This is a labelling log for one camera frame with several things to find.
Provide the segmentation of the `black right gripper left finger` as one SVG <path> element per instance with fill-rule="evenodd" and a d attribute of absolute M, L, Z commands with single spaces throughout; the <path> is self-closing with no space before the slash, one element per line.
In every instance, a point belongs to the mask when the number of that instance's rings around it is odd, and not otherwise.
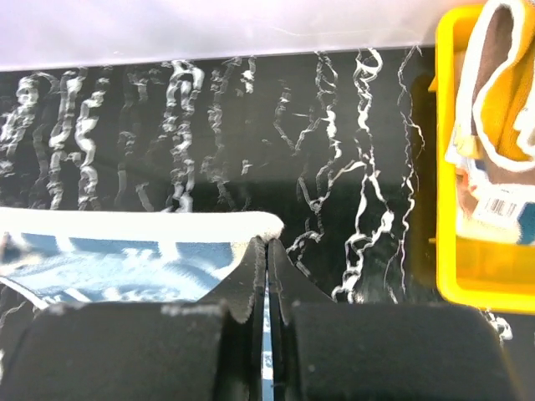
<path fill-rule="evenodd" d="M 251 311 L 102 302 L 37 311 L 3 353 L 4 400 L 259 400 L 266 257 Z"/>

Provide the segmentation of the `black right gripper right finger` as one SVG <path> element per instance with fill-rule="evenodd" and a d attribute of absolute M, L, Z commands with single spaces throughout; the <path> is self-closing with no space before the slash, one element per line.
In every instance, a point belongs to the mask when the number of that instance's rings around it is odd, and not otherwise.
<path fill-rule="evenodd" d="M 483 314 L 447 303 L 337 303 L 267 247 L 277 400 L 515 400 Z"/>

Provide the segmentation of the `blue white patterned towel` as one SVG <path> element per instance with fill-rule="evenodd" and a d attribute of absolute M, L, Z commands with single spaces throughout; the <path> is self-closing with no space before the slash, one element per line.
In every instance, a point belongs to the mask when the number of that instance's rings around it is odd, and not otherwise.
<path fill-rule="evenodd" d="M 264 247 L 283 221 L 265 211 L 1 210 L 1 290 L 35 311 L 102 302 L 226 305 L 251 311 Z"/>

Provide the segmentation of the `yellow brown bear towel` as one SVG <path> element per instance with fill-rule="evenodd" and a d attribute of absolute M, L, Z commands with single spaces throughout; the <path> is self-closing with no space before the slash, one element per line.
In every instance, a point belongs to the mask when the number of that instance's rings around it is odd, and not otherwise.
<path fill-rule="evenodd" d="M 487 2 L 471 32 L 449 154 L 493 184 L 534 183 L 534 4 Z"/>

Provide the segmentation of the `pink white rabbit towel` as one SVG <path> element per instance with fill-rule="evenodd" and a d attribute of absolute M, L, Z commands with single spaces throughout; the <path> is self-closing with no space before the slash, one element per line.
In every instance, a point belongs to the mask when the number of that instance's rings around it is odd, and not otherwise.
<path fill-rule="evenodd" d="M 533 202 L 534 187 L 493 184 L 483 163 L 461 157 L 456 164 L 456 234 L 478 241 L 516 244 L 516 202 Z"/>

